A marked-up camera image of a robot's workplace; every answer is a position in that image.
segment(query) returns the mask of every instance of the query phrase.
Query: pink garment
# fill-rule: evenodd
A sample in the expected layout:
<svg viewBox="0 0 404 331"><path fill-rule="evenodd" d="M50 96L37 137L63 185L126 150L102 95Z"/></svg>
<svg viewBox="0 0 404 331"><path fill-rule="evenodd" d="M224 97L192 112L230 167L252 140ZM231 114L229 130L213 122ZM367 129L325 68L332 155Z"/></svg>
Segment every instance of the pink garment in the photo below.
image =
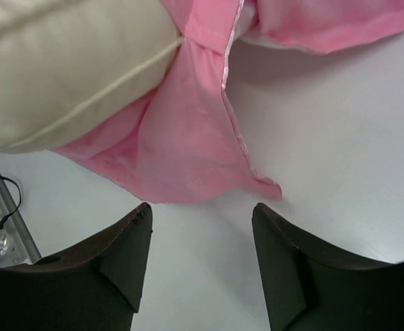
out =
<svg viewBox="0 0 404 331"><path fill-rule="evenodd" d="M404 0L162 0L185 39L167 77L85 136L56 149L151 202L196 202L232 187L281 189L250 163L225 93L239 22L277 45L331 52L404 30Z"/></svg>

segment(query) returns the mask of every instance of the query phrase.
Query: pink cloth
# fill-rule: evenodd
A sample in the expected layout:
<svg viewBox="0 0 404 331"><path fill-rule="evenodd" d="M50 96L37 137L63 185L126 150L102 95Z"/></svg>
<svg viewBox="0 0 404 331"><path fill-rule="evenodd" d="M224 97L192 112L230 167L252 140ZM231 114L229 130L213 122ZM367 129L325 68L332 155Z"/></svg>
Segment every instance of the pink cloth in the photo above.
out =
<svg viewBox="0 0 404 331"><path fill-rule="evenodd" d="M225 93L243 0L162 2L185 36L163 83L56 152L151 202L202 201L232 187L281 199L280 186L251 166ZM404 0L257 0L256 5L259 22L250 36L258 32L275 44L314 52L404 30Z"/></svg>

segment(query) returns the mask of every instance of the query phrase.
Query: black cable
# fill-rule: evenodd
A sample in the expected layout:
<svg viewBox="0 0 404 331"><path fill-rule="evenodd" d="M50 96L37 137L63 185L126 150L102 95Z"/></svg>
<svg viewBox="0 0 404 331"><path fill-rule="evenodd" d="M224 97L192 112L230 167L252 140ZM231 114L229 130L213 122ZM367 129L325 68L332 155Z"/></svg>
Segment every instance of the black cable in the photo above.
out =
<svg viewBox="0 0 404 331"><path fill-rule="evenodd" d="M15 185L15 187L18 190L18 197L19 197L18 205L15 207L15 209L12 212L10 212L9 214L7 214L6 216L3 216L3 218L0 220L0 229L3 229L4 223L6 223L6 221L9 219L9 217L11 217L13 214L15 214L21 206L21 189L20 189L19 185L17 184L17 182L11 178L0 175L0 179L2 179L4 181L8 181L9 183L12 183L13 185Z"/></svg>

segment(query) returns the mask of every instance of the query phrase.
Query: white table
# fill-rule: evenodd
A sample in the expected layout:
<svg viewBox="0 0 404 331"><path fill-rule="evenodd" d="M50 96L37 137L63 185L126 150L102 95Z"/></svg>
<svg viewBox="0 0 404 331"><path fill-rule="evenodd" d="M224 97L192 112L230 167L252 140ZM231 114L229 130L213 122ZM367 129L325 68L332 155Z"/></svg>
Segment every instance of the white table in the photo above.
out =
<svg viewBox="0 0 404 331"><path fill-rule="evenodd" d="M230 72L254 164L284 189L285 201L269 204L342 248L403 260L404 35L327 57L237 44ZM0 170L21 180L21 212L43 255L139 203L49 152L0 155ZM232 190L197 205L154 205L134 331L269 330L250 221L258 201Z"/></svg>

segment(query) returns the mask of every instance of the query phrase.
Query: beige fabric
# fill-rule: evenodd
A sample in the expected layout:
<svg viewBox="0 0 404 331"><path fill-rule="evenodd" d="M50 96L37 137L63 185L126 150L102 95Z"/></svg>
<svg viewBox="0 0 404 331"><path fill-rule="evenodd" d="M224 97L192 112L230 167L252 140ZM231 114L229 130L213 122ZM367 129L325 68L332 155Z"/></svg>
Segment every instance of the beige fabric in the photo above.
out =
<svg viewBox="0 0 404 331"><path fill-rule="evenodd" d="M158 86L180 42L159 0L0 0L0 151L87 133Z"/></svg>

